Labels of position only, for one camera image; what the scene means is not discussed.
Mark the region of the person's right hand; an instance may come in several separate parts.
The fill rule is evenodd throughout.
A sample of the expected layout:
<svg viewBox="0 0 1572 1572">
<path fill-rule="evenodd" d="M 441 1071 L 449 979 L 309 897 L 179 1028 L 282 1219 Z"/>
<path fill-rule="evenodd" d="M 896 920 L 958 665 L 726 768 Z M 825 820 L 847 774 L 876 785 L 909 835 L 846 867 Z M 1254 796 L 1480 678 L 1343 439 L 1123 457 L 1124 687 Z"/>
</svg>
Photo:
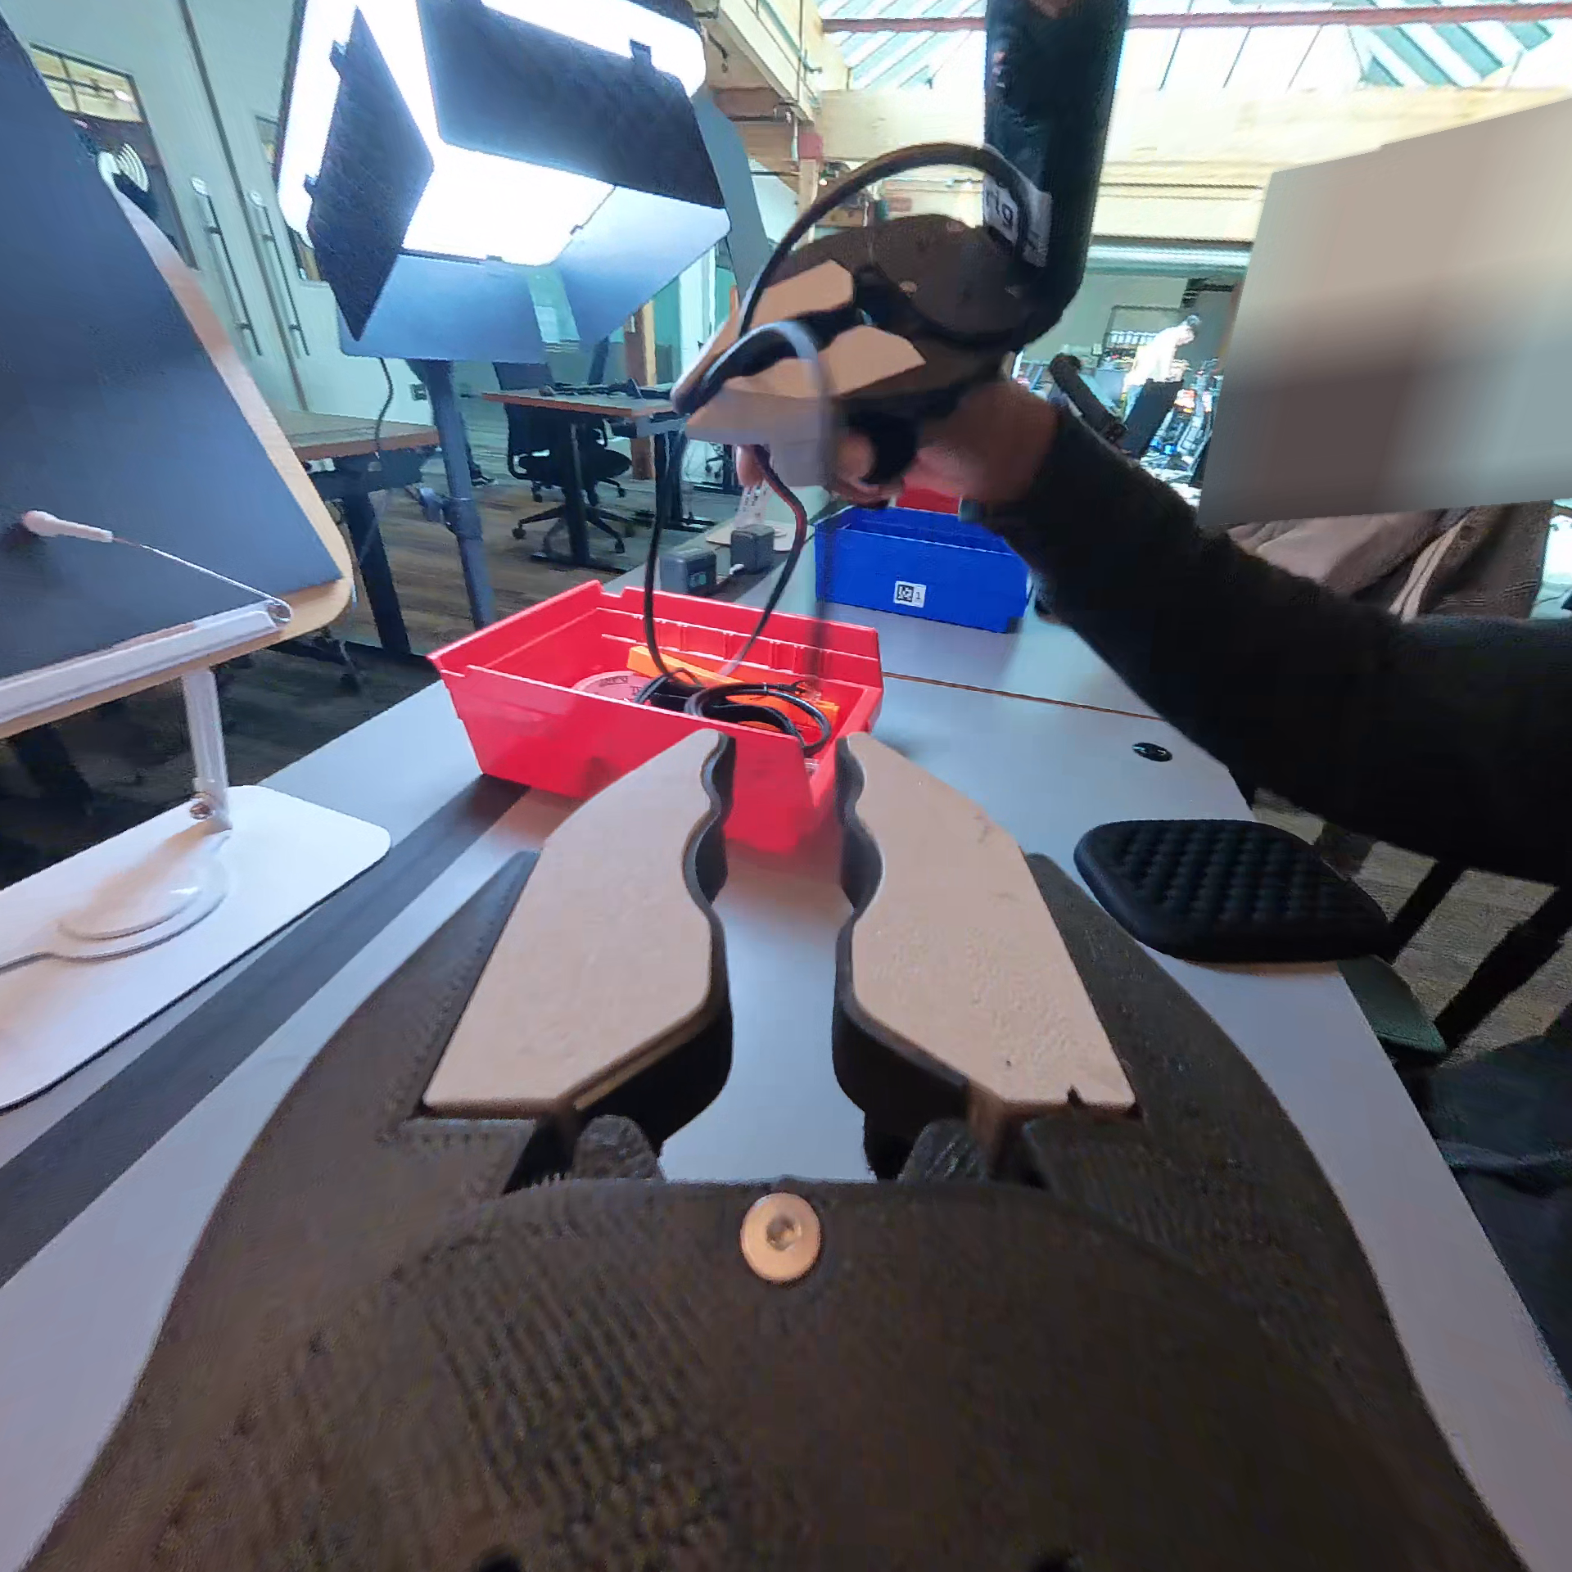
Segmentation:
<svg viewBox="0 0 1572 1572">
<path fill-rule="evenodd" d="M 847 435 L 831 493 L 874 506 L 913 487 L 984 508 L 1014 506 L 1027 498 L 1059 427 L 1059 409 L 1020 384 L 975 386 L 947 418 L 922 427 L 913 461 L 894 480 L 874 482 L 872 446 Z"/>
</svg>

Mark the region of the black office chair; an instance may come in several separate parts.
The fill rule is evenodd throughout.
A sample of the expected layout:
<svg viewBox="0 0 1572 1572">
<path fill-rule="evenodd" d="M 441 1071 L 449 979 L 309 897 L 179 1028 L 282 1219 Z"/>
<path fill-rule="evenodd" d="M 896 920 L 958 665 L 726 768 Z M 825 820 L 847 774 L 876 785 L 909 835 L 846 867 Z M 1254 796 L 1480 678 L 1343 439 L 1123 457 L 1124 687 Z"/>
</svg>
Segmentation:
<svg viewBox="0 0 1572 1572">
<path fill-rule="evenodd" d="M 505 463 L 513 480 L 529 483 L 533 502 L 554 489 L 559 504 L 514 525 L 524 541 L 529 528 L 542 530 L 533 558 L 561 568 L 615 571 L 625 568 L 627 530 L 632 517 L 604 515 L 599 491 L 610 487 L 625 498 L 623 478 L 632 461 L 610 446 L 604 420 L 544 409 L 556 396 L 544 364 L 494 364 L 498 388 L 505 396 L 537 397 L 537 405 L 503 403 Z"/>
</svg>

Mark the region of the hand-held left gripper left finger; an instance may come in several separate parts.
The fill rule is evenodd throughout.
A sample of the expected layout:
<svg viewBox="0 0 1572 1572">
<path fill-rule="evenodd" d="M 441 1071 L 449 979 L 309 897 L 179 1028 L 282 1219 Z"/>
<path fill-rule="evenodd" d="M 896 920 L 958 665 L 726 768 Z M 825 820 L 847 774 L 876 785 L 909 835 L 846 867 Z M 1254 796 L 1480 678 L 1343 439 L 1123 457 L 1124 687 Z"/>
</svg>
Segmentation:
<svg viewBox="0 0 1572 1572">
<path fill-rule="evenodd" d="M 423 1107 L 441 1118 L 688 1125 L 722 1092 L 733 1013 L 715 899 L 733 740 L 694 732 L 542 845 Z"/>
</svg>

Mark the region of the orange box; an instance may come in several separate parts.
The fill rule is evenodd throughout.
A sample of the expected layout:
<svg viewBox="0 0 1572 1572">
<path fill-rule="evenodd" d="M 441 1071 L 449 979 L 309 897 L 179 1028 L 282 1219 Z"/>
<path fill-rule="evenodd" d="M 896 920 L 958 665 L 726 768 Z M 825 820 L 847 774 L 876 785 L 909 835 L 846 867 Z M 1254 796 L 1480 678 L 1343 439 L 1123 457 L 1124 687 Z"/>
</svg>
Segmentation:
<svg viewBox="0 0 1572 1572">
<path fill-rule="evenodd" d="M 797 736 L 808 753 L 827 744 L 840 702 L 814 678 L 789 678 L 745 665 L 735 674 L 630 646 L 625 667 L 651 678 L 638 702 L 681 716 L 754 725 Z"/>
</svg>

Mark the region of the person's right forearm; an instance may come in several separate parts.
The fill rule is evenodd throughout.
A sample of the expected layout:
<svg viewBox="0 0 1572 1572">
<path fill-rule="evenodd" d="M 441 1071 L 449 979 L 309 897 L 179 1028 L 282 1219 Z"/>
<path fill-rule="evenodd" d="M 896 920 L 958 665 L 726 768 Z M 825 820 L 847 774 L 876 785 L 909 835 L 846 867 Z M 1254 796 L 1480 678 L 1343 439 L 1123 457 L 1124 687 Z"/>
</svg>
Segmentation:
<svg viewBox="0 0 1572 1572">
<path fill-rule="evenodd" d="M 1401 622 L 1205 536 L 1076 418 L 1012 386 L 1037 459 L 988 523 L 1154 714 L 1351 833 L 1568 886 L 1568 622 Z"/>
</svg>

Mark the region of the black light stand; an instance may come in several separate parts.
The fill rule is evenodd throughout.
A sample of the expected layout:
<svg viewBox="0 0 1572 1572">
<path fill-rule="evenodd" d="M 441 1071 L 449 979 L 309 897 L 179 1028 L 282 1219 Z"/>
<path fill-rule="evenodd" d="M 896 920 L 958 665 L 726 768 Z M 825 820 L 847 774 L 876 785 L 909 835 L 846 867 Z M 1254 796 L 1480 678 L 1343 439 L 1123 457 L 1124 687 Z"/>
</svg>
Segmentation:
<svg viewBox="0 0 1572 1572">
<path fill-rule="evenodd" d="M 484 560 L 484 534 L 454 369 L 451 362 L 441 360 L 410 360 L 408 366 L 425 388 L 438 431 L 445 472 L 443 521 L 458 549 L 469 620 L 475 629 L 483 629 L 498 620 L 498 607 Z"/>
</svg>

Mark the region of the blue storage bin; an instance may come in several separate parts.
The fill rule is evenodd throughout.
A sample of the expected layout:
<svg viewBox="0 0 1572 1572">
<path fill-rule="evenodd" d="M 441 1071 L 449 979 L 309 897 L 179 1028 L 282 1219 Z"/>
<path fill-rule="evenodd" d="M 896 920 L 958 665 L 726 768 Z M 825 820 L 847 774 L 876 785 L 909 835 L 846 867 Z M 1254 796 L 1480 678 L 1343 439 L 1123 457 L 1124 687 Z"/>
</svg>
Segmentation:
<svg viewBox="0 0 1572 1572">
<path fill-rule="evenodd" d="M 868 613 L 1005 635 L 1031 601 L 1012 547 L 956 515 L 853 506 L 818 528 L 814 556 L 816 598 Z"/>
</svg>

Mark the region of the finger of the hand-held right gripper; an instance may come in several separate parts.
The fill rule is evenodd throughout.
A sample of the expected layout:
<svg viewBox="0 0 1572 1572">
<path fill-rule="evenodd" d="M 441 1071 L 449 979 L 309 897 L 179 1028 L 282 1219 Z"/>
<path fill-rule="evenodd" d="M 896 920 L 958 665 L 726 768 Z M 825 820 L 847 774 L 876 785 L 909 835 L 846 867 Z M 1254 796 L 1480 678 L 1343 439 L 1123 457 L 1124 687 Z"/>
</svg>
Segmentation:
<svg viewBox="0 0 1572 1572">
<path fill-rule="evenodd" d="M 788 279 L 769 285 L 760 294 L 752 326 L 799 323 L 814 336 L 816 347 L 825 349 L 842 332 L 862 324 L 862 313 L 855 306 L 855 289 L 853 274 L 846 266 L 838 263 L 818 263 Z M 673 384 L 673 409 L 698 409 L 698 384 L 702 377 L 745 332 L 739 304 L 716 326 L 694 364 Z"/>
<path fill-rule="evenodd" d="M 922 366 L 913 345 L 879 328 L 849 328 L 808 360 L 791 352 L 763 369 L 728 369 L 716 392 L 698 377 L 677 386 L 687 433 L 726 446 L 760 446 L 788 487 L 827 487 L 838 446 L 838 407 Z"/>
</svg>

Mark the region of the studio light panel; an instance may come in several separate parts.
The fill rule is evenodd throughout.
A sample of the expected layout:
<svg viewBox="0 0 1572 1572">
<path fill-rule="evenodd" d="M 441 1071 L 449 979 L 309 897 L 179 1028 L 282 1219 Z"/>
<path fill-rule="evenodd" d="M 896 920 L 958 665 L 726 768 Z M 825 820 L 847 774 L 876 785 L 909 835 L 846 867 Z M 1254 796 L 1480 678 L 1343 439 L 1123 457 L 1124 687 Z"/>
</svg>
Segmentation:
<svg viewBox="0 0 1572 1572">
<path fill-rule="evenodd" d="M 554 268 L 597 341 L 731 231 L 690 4 L 307 3 L 277 197 L 353 351 L 398 272 Z"/>
</svg>

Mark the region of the wooden office desk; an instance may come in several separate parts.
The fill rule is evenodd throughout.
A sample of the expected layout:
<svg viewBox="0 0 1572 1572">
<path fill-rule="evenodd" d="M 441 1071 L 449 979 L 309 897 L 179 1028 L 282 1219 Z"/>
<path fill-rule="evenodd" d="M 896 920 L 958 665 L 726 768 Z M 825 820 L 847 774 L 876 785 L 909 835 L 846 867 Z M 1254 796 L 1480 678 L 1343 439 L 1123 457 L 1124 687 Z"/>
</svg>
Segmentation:
<svg viewBox="0 0 1572 1572">
<path fill-rule="evenodd" d="M 498 407 L 501 407 L 505 401 L 518 405 L 539 403 L 537 397 L 505 396 L 501 392 L 486 392 L 483 399 Z M 651 510 L 651 528 L 653 532 L 660 532 L 664 528 L 692 528 L 692 523 L 688 521 L 685 506 L 681 502 L 685 422 L 681 416 L 675 414 L 666 397 L 647 397 L 645 392 L 638 386 L 630 386 L 627 392 L 556 388 L 556 396 L 546 397 L 546 403 L 542 407 L 552 412 L 561 410 L 578 416 L 600 418 L 608 425 L 608 435 L 617 437 L 621 440 L 630 440 L 634 444 L 651 444 L 655 468 L 655 500 Z M 597 573 L 617 573 L 627 570 L 630 564 L 627 549 L 621 562 L 625 564 L 625 568 L 621 570 Z"/>
<path fill-rule="evenodd" d="M 438 431 L 284 409 L 275 418 L 320 498 L 340 512 L 382 650 L 411 658 L 374 498 L 423 480 L 425 463 L 440 452 Z"/>
</svg>

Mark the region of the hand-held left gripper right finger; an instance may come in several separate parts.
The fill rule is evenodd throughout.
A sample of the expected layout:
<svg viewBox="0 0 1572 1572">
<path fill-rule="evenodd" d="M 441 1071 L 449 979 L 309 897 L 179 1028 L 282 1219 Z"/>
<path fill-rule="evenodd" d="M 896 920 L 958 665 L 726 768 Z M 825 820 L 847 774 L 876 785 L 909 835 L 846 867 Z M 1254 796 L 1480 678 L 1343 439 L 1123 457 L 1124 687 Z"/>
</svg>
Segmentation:
<svg viewBox="0 0 1572 1572">
<path fill-rule="evenodd" d="M 1016 839 L 866 734 L 838 745 L 834 1077 L 874 1168 L 952 1123 L 986 1168 L 1136 1138 L 1136 1090 Z"/>
</svg>

